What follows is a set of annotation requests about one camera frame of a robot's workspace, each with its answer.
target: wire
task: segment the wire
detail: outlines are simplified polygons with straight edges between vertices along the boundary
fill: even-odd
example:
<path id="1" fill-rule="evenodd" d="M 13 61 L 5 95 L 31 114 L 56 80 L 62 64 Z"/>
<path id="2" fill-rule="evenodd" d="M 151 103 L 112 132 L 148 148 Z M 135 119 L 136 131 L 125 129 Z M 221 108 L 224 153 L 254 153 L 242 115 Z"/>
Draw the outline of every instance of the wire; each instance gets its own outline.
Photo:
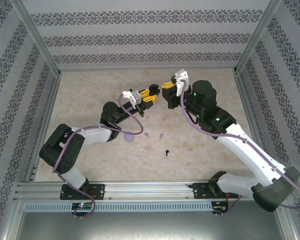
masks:
<path id="1" fill-rule="evenodd" d="M 89 193 L 92 193 L 92 194 L 93 194 L 93 196 L 95 196 L 95 195 L 96 195 L 95 191 L 93 191 L 93 190 L 89 191 Z"/>
<path id="2" fill-rule="evenodd" d="M 237 204 L 239 203 L 240 199 L 242 198 L 242 195 L 240 195 L 236 201 L 234 202 L 234 204 L 228 209 L 228 211 L 226 211 L 223 215 L 227 215 L 229 214 L 236 206 Z"/>
<path id="3" fill-rule="evenodd" d="M 198 127 L 196 124 L 194 124 L 191 119 L 189 118 L 186 108 L 185 108 L 185 90 L 186 90 L 186 81 L 185 80 L 181 80 L 181 82 L 183 82 L 183 87 L 182 87 L 182 92 L 181 92 L 181 97 L 180 97 L 180 105 L 182 108 L 182 112 L 183 115 L 185 116 L 185 118 L 188 120 L 188 122 L 191 124 L 191 126 L 193 126 L 195 129 L 197 129 L 199 132 L 212 136 L 212 137 L 231 137 L 231 138 L 235 138 L 235 139 L 239 139 L 243 142 L 245 142 L 246 144 L 248 144 L 263 160 L 265 160 L 271 167 L 272 169 L 274 169 L 281 177 L 283 177 L 289 184 L 291 184 L 299 193 L 300 193 L 300 188 L 289 178 L 287 177 L 283 172 L 281 172 L 279 169 L 276 168 L 276 166 L 269 160 L 267 159 L 267 157 L 255 146 L 253 145 L 251 142 L 248 141 L 248 139 L 241 137 L 241 136 L 237 136 L 237 135 L 233 135 L 233 134 L 229 134 L 229 133 L 223 133 L 223 134 L 217 134 L 217 133 L 211 133 L 208 131 L 204 131 L 202 130 L 200 127 Z M 238 200 L 234 203 L 234 205 L 232 206 L 231 209 L 233 209 L 233 207 L 237 204 L 237 202 L 239 201 L 240 197 L 238 198 Z M 289 205 L 280 205 L 283 208 L 287 208 L 287 209 L 300 209 L 300 206 L 289 206 Z"/>
<path id="4" fill-rule="evenodd" d="M 185 111 L 186 111 L 186 114 L 188 114 L 189 118 L 191 119 L 191 122 L 193 122 L 194 124 L 196 124 L 196 122 L 194 121 L 194 119 L 192 118 L 192 116 L 190 115 L 190 113 L 187 110 L 185 110 Z"/>
<path id="5" fill-rule="evenodd" d="M 69 138 L 67 139 L 67 141 L 65 142 L 65 144 L 64 144 L 64 146 L 63 146 L 63 149 L 61 150 L 60 155 L 59 155 L 59 157 L 57 158 L 56 163 L 55 163 L 55 165 L 54 165 L 54 167 L 53 167 L 53 170 L 52 170 L 53 173 L 57 173 L 57 168 L 58 168 L 58 166 L 59 166 L 59 164 L 60 164 L 60 162 L 61 162 L 61 159 L 62 159 L 62 157 L 63 157 L 63 155 L 64 155 L 64 153 L 65 153 L 65 151 L 66 151 L 66 149 L 67 149 L 67 147 L 68 147 L 68 145 L 69 145 L 71 139 L 72 139 L 77 133 L 79 133 L 79 132 L 82 132 L 82 131 L 88 130 L 88 129 L 108 129 L 108 130 L 111 130 L 111 131 L 115 131 L 115 132 L 119 132 L 119 133 L 124 133 L 124 134 L 129 134 L 129 135 L 139 135 L 139 134 L 142 134 L 142 133 L 143 133 L 144 127 L 142 126 L 141 122 L 140 122 L 135 116 L 133 116 L 133 115 L 132 115 L 132 114 L 131 114 L 131 113 L 130 113 L 123 105 L 122 105 L 122 103 L 121 103 L 122 97 L 123 97 L 123 94 L 121 94 L 121 95 L 119 96 L 119 99 L 118 99 L 118 102 L 119 102 L 120 107 L 122 108 L 123 111 L 125 111 L 130 117 L 132 117 L 132 118 L 138 123 L 138 125 L 139 125 L 140 128 L 141 128 L 141 130 L 140 130 L 139 132 L 128 132 L 128 131 L 123 131 L 123 130 L 116 129 L 116 128 L 113 128 L 113 127 L 98 126 L 98 125 L 95 125 L 95 126 L 86 126 L 86 127 L 81 128 L 81 129 L 78 129 L 78 130 L 74 131 L 74 132 L 69 136 Z M 59 178 L 61 178 L 61 180 L 64 181 L 70 188 L 72 188 L 73 190 L 77 191 L 78 193 L 80 193 L 80 194 L 82 194 L 82 195 L 88 197 L 89 199 L 91 199 L 91 202 L 92 202 L 92 204 L 93 204 L 93 207 L 92 207 L 91 211 L 88 212 L 88 213 L 87 213 L 86 215 L 84 215 L 84 216 L 78 216 L 78 215 L 76 215 L 76 212 L 77 212 L 77 210 L 78 210 L 78 208 L 77 208 L 77 209 L 75 209 L 74 212 L 73 212 L 74 217 L 75 217 L 75 218 L 83 219 L 83 218 L 86 218 L 86 217 L 90 216 L 90 215 L 95 211 L 95 209 L 96 209 L 96 201 L 95 201 L 95 199 L 94 199 L 91 195 L 89 195 L 89 194 L 87 194 L 87 193 L 81 191 L 80 189 L 78 189 L 78 188 L 76 188 L 75 186 L 73 186 L 73 185 L 71 185 L 70 183 L 68 183 L 68 182 L 62 177 L 62 175 L 61 175 L 60 173 L 57 173 L 57 175 L 58 175 Z"/>
<path id="6" fill-rule="evenodd" d="M 225 202 L 226 202 L 226 208 L 229 206 L 229 193 L 226 193 L 225 194 L 225 197 L 226 197 L 226 200 L 225 200 Z"/>

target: vent slot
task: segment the vent slot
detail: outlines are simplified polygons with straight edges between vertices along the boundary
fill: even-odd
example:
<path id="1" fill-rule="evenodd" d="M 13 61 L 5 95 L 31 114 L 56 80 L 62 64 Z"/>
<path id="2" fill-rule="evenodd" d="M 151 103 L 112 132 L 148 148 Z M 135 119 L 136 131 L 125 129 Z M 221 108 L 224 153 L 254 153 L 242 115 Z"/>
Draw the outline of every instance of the vent slot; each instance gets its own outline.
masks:
<path id="1" fill-rule="evenodd" d="M 71 212 L 71 202 L 61 203 L 26 203 L 26 213 L 62 213 Z M 210 201 L 194 202 L 96 202 L 95 212 L 200 212 L 212 211 Z M 89 210 L 78 210 L 78 212 L 89 212 Z"/>

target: patterned wallpaper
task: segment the patterned wallpaper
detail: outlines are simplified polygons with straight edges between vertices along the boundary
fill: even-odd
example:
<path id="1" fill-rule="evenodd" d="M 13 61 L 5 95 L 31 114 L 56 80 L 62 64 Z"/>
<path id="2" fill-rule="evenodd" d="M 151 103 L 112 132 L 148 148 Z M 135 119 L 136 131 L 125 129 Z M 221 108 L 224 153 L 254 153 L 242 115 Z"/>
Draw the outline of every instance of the patterned wallpaper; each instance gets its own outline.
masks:
<path id="1" fill-rule="evenodd" d="M 264 148 L 300 172 L 300 0 L 281 2 L 241 77 Z M 299 193 L 289 202 L 300 205 Z"/>
<path id="2" fill-rule="evenodd" d="M 234 67 L 269 0 L 25 0 L 61 70 Z"/>
<path id="3" fill-rule="evenodd" d="M 23 182 L 55 77 L 8 0 L 0 0 L 0 229 Z"/>

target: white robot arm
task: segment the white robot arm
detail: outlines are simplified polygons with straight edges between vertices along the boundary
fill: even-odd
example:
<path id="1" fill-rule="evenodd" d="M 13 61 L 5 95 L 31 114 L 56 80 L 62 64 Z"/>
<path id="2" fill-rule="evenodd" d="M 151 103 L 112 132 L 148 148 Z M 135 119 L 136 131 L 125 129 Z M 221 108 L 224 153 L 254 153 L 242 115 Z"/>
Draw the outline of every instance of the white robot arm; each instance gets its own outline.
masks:
<path id="1" fill-rule="evenodd" d="M 149 88 L 141 91 L 133 91 L 132 89 L 124 91 L 122 95 L 124 98 L 129 99 L 129 102 L 125 103 L 123 107 L 131 115 L 139 113 L 143 117 L 144 111 L 154 105 L 159 93 L 160 90 L 157 84 L 152 84 Z M 74 132 L 80 129 L 60 124 L 42 146 L 39 156 L 48 165 L 56 169 L 60 177 L 69 185 L 87 193 L 89 181 L 75 166 L 81 148 L 94 143 L 105 143 L 114 140 L 121 130 L 118 124 L 129 117 L 130 115 L 121 107 L 109 101 L 104 104 L 100 123 L 97 125 L 105 128 L 83 129 L 76 133 L 68 143 L 61 161 L 58 163 L 58 158 L 63 151 L 63 145 Z"/>
<path id="2" fill-rule="evenodd" d="M 285 168 L 266 154 L 227 111 L 217 106 L 217 92 L 209 81 L 198 80 L 191 88 L 187 72 L 181 69 L 171 78 L 171 82 L 162 85 L 162 96 L 168 102 L 169 109 L 182 106 L 182 111 L 193 126 L 198 125 L 196 126 L 198 130 L 212 134 L 214 139 L 233 151 L 255 175 L 242 177 L 219 171 L 209 180 L 209 189 L 215 195 L 235 193 L 254 198 L 263 209 L 273 212 L 293 191 L 293 186 L 277 171 L 283 173 L 293 183 L 297 182 L 299 172 L 294 167 Z M 270 166 L 250 145 L 260 151 L 273 166 Z"/>

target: marble surface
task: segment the marble surface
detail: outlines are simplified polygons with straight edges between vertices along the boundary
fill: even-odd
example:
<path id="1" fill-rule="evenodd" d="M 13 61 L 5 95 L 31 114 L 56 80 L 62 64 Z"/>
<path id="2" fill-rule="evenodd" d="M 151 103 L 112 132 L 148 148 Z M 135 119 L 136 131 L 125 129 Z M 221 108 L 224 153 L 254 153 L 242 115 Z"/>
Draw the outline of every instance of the marble surface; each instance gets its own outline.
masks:
<path id="1" fill-rule="evenodd" d="M 120 93 L 129 88 L 142 90 L 150 84 L 168 82 L 173 71 L 169 68 L 63 73 L 46 139 L 62 123 L 71 127 L 96 125 L 106 102 L 117 103 Z M 232 70 L 189 69 L 187 72 L 191 83 L 209 80 L 217 91 L 217 104 L 232 114 L 251 136 Z M 180 107 L 168 109 L 162 95 L 143 118 L 139 115 L 137 118 L 149 138 L 142 133 L 133 141 L 126 141 L 120 133 L 111 142 L 96 143 L 81 150 L 76 166 L 90 181 L 205 180 L 220 170 L 252 176 L 234 153 L 195 130 Z M 125 131 L 139 131 L 131 118 L 119 125 Z M 59 178 L 41 159 L 35 181 L 53 182 Z"/>

